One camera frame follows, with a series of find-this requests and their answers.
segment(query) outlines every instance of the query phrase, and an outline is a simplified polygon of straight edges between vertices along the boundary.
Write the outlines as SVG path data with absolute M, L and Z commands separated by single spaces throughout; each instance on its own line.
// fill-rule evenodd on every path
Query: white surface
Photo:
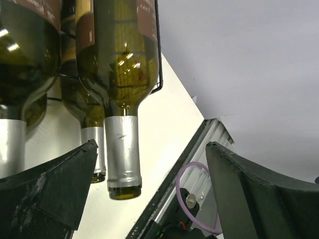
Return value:
M 319 176 L 319 1 L 160 0 L 163 53 L 239 154 Z
M 142 195 L 109 199 L 106 181 L 91 185 L 74 239 L 123 239 L 145 209 L 202 123 L 203 116 L 162 56 L 163 89 L 139 108 Z M 62 103 L 50 103 L 47 115 L 26 144 L 26 166 L 36 166 L 80 145 L 78 121 Z

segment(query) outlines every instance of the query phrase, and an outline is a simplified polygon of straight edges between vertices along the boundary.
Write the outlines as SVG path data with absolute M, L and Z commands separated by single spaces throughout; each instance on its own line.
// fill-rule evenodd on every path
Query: bottle mouth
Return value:
M 105 173 L 94 173 L 91 184 L 105 181 Z
M 142 185 L 127 188 L 109 188 L 109 197 L 113 200 L 127 200 L 140 196 Z

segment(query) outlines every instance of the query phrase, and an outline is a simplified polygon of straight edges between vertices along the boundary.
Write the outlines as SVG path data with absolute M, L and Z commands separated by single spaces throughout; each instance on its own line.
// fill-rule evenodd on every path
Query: wine bottle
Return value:
M 26 134 L 33 131 L 44 119 L 47 107 L 47 95 L 33 102 L 26 110 Z
M 60 66 L 60 0 L 0 1 L 0 178 L 24 170 L 25 110 Z
M 102 106 L 111 199 L 141 194 L 138 107 L 159 74 L 154 0 L 77 0 L 77 69 Z
M 61 30 L 75 35 L 75 0 L 64 0 L 61 12 Z M 62 101 L 66 109 L 79 120 L 81 140 L 86 143 L 94 139 L 98 144 L 98 158 L 92 183 L 103 182 L 106 176 L 104 157 L 104 111 L 91 97 L 77 78 L 75 39 L 62 36 L 61 73 L 73 78 L 60 78 Z

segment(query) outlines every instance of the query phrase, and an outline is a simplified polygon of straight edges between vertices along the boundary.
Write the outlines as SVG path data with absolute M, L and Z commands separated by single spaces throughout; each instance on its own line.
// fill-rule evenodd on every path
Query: black wire rack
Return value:
M 158 49 L 159 49 L 159 77 L 158 80 L 151 92 L 151 94 L 154 94 L 155 92 L 158 92 L 162 89 L 163 87 L 163 73 L 162 73 L 162 64 L 161 64 L 161 47 L 160 47 L 160 24 L 159 24 L 159 5 L 158 5 L 158 0 L 155 0 L 155 14 L 156 14 L 156 23 L 157 23 L 157 35 L 158 35 Z M 61 37 L 70 37 L 75 39 L 75 35 L 67 33 L 67 32 L 61 32 Z M 62 73 L 59 73 L 60 78 L 64 79 L 73 79 L 73 80 L 79 80 L 77 76 L 71 76 L 71 75 L 65 75 Z M 53 101 L 62 101 L 61 99 L 58 98 L 53 98 L 53 97 L 48 97 L 48 100 L 53 100 Z

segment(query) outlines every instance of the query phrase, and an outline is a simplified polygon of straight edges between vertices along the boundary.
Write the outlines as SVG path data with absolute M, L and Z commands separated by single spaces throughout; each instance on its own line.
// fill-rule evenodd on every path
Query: purple cable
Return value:
M 214 228 L 210 228 L 208 226 L 206 226 L 205 224 L 201 223 L 199 220 L 197 220 L 190 212 L 189 210 L 187 209 L 182 197 L 181 197 L 181 193 L 180 193 L 180 178 L 182 177 L 183 173 L 186 171 L 186 169 L 188 169 L 189 167 L 191 166 L 198 166 L 198 167 L 201 167 L 203 169 L 205 169 L 205 171 L 209 174 L 209 170 L 208 168 L 202 164 L 202 163 L 199 163 L 199 162 L 191 162 L 191 163 L 188 163 L 186 164 L 185 166 L 183 166 L 178 174 L 177 174 L 177 178 L 176 178 L 176 196 L 177 196 L 177 200 L 179 202 L 179 205 L 180 207 L 182 208 L 182 210 L 184 211 L 184 213 L 186 214 L 186 216 L 188 216 L 188 218 L 195 224 L 199 225 L 203 230 L 209 232 L 209 233 L 212 233 L 212 234 L 215 234 L 215 235 L 219 235 L 221 234 L 222 232 L 218 231 L 216 229 L 216 226 L 217 226 L 217 219 L 218 219 L 218 213 L 216 212 L 216 218 L 215 218 L 215 225 L 214 225 Z

